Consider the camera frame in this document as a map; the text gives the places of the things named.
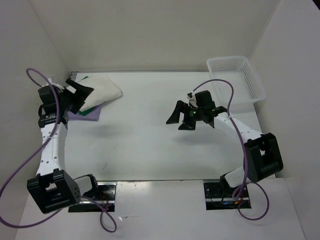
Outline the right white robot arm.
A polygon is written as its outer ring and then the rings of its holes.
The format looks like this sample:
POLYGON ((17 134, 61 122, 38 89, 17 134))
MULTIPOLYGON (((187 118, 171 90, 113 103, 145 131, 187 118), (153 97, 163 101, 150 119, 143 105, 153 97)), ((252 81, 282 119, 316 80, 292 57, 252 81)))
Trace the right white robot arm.
POLYGON ((223 196, 232 196, 243 183, 257 183, 283 170, 284 164, 276 136, 248 127, 228 115, 225 107, 215 106, 212 102, 194 108, 179 100, 166 124, 179 123, 180 114, 183 114, 183 120, 179 130, 194 131, 196 123, 200 121, 241 144, 244 151, 243 166, 220 177, 219 191, 223 196))

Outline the purple t shirt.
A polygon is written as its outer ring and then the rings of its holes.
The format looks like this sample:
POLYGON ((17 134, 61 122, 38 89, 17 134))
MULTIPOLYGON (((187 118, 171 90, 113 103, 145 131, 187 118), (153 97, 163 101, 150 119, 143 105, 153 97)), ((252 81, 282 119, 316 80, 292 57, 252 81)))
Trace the purple t shirt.
POLYGON ((97 122, 100 119, 102 105, 97 105, 92 107, 84 112, 78 112, 74 114, 72 112, 68 112, 68 119, 70 121, 92 121, 97 122))

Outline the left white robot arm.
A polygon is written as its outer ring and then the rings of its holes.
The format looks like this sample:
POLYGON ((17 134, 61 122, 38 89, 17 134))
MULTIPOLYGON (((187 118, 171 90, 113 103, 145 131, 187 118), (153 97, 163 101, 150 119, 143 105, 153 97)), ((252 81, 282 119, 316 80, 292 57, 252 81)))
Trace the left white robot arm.
POLYGON ((36 176, 27 181, 27 190, 44 214, 76 205, 81 199, 79 185, 65 171, 68 113, 77 113, 94 89, 71 79, 66 83, 75 91, 60 85, 45 85, 38 90, 42 101, 38 126, 44 147, 36 176))

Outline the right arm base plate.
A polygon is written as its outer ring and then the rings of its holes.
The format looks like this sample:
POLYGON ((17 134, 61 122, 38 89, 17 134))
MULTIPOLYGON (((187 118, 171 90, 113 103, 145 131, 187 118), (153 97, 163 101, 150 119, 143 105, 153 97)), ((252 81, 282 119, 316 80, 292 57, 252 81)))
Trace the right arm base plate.
POLYGON ((238 200, 232 198, 232 192, 226 193, 222 190, 217 179, 205 180, 203 182, 206 210, 236 210, 240 205, 241 209, 251 209, 249 192, 246 188, 238 200))

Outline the green t shirt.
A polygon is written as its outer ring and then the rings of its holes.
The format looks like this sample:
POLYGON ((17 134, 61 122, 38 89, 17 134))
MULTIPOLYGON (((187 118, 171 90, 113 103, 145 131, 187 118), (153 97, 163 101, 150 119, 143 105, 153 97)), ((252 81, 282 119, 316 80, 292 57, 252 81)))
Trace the green t shirt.
MULTIPOLYGON (((85 76, 83 79, 81 79, 80 81, 78 81, 77 83, 81 83, 82 80, 89 78, 88 76, 85 76)), ((91 112, 96 112, 96 110, 98 110, 98 106, 95 107, 91 107, 85 111, 78 111, 77 115, 81 115, 81 116, 87 116, 89 114, 91 114, 91 112)))

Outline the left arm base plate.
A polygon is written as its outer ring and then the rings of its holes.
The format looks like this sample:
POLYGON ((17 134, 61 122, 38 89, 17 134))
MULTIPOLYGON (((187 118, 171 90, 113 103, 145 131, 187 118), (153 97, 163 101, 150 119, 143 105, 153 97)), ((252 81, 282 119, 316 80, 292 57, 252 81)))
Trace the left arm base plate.
MULTIPOLYGON (((115 211, 117 183, 110 181, 98 181, 98 188, 94 193, 86 193, 85 196, 95 200, 108 212, 115 211)), ((68 208, 69 213, 98 213, 101 209, 86 198, 74 206, 68 208)))

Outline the white plastic basket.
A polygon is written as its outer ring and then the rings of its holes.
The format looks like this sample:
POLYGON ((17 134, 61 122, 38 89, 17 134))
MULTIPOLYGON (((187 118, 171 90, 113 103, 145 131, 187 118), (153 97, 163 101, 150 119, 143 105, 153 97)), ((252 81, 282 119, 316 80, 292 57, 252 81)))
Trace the white plastic basket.
POLYGON ((206 64, 211 78, 232 84, 233 105, 254 104, 266 99, 262 80, 245 56, 214 57, 208 59, 206 64))

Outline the white t shirt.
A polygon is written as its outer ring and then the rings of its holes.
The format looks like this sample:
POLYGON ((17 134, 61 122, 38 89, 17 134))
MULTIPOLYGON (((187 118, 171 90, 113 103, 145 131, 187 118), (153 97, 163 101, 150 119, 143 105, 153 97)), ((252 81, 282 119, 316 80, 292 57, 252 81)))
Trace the white t shirt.
POLYGON ((84 78, 77 82, 78 84, 93 88, 93 92, 86 98, 84 105, 80 108, 80 112, 87 111, 104 102, 117 99, 123 95, 122 90, 111 81, 107 76, 97 75, 84 78))

